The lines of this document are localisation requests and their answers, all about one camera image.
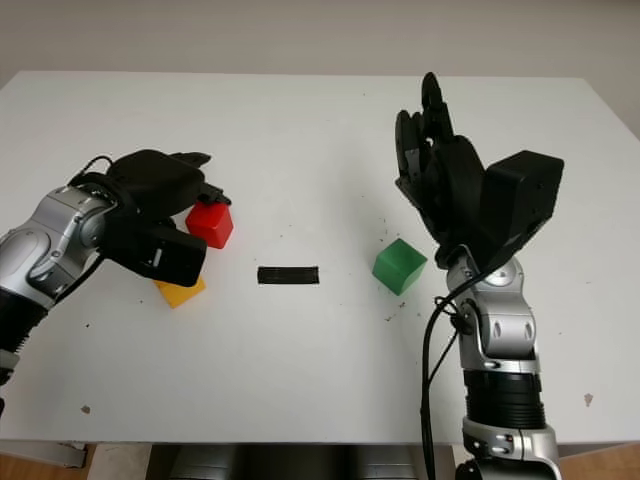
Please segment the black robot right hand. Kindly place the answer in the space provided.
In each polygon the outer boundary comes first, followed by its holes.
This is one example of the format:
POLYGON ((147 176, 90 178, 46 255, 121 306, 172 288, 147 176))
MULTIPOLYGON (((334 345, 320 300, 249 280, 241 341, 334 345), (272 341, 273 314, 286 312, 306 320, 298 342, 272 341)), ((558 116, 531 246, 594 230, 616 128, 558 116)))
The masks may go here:
POLYGON ((402 110, 396 116, 395 184, 438 244, 436 264, 448 269, 471 248, 484 167, 472 143, 454 132, 433 72, 423 77, 421 104, 420 112, 402 110))

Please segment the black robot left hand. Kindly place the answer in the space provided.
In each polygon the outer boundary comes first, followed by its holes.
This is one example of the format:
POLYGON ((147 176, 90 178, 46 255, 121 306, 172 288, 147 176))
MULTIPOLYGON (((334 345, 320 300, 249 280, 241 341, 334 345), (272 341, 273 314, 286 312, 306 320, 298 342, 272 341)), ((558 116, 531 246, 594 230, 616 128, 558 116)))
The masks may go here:
POLYGON ((106 214, 108 240, 183 240, 194 234, 220 243, 233 229, 231 200, 206 181, 200 152, 145 149, 116 160, 100 185, 115 208, 106 214))

